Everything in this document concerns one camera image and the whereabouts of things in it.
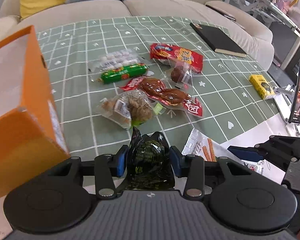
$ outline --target red snack bag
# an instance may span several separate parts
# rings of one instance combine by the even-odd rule
[[[179,109],[194,116],[203,117],[202,105],[197,98],[193,98],[177,88],[167,89],[160,79],[140,76],[131,79],[124,87],[120,88],[124,91],[142,90],[149,98],[169,109]]]
[[[153,43],[150,46],[150,58],[155,58],[165,65],[170,65],[169,58],[175,58],[190,64],[192,70],[196,73],[201,73],[202,71],[203,56],[176,45]]]

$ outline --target screw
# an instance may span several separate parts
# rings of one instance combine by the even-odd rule
[[[102,188],[99,190],[99,195],[103,197],[111,197],[114,194],[113,189],[110,188]]]
[[[191,188],[186,191],[187,195],[190,197],[199,197],[202,195],[202,191],[196,188]]]

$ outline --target sofa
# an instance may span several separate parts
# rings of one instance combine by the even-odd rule
[[[234,15],[245,30],[205,4]],[[19,0],[4,0],[0,9],[0,40],[28,25],[34,25],[40,32],[73,22],[128,16],[186,17],[220,25],[265,70],[273,60],[272,32],[257,19],[222,0],[88,0],[54,6],[24,20],[20,20]]]

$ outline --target orange cardboard box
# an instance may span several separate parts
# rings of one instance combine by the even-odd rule
[[[0,41],[0,197],[69,157],[29,26]]]

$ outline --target table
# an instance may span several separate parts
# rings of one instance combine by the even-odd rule
[[[269,0],[245,0],[250,3],[249,5],[242,3],[240,0],[233,1],[239,5],[239,8],[242,11],[252,11],[253,17],[261,15],[268,28],[272,22],[279,22],[287,25],[287,27],[289,27],[297,36],[300,37],[300,28]]]
[[[278,114],[275,103],[261,100],[248,81],[251,74],[262,74],[274,85],[267,72],[249,55],[239,58],[214,53],[190,27],[190,22],[199,21],[123,17],[78,22],[37,34],[71,155],[93,160],[96,155],[116,153],[121,145],[129,144],[131,130],[122,129],[96,112],[97,105],[104,98],[121,93],[119,87],[127,81],[107,85],[92,82],[88,68],[100,56],[126,48],[150,60],[149,47],[154,42],[177,44],[204,55],[203,73],[193,77],[204,117],[167,110],[142,124],[142,134],[162,131],[170,145],[182,150],[194,127],[221,144]],[[160,78],[168,68],[151,60],[149,70],[153,77]]]

